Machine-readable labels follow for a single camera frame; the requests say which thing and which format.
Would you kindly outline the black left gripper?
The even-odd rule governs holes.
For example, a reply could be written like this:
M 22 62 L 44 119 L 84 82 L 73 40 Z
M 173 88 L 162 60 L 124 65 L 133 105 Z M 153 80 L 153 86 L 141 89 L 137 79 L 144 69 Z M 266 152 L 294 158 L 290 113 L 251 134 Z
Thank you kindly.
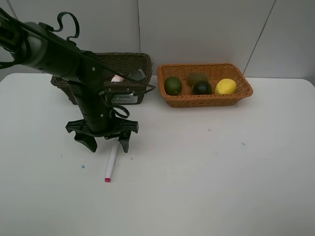
M 119 118 L 104 96 L 93 93 L 81 84 L 70 84 L 70 89 L 82 113 L 83 119 L 70 121 L 67 132 L 75 131 L 75 141 L 96 152 L 94 137 L 118 138 L 123 151 L 128 153 L 131 133 L 138 133 L 138 122 Z

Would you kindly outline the dark green left robot arm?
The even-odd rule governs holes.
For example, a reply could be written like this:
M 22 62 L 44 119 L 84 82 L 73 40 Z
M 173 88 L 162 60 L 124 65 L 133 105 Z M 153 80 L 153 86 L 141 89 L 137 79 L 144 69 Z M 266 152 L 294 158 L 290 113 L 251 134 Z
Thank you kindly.
M 3 9 L 0 11 L 0 46 L 10 52 L 13 61 L 1 62 L 2 69 L 24 65 L 60 77 L 68 82 L 83 119 L 70 121 L 67 132 L 75 132 L 75 141 L 90 151 L 97 149 L 96 137 L 118 138 L 128 152 L 132 132 L 138 122 L 127 120 L 129 111 L 111 102 L 114 94 L 105 88 L 103 71 L 110 71 L 91 51 L 80 50 L 71 37 L 62 39 L 44 23 L 22 23 Z

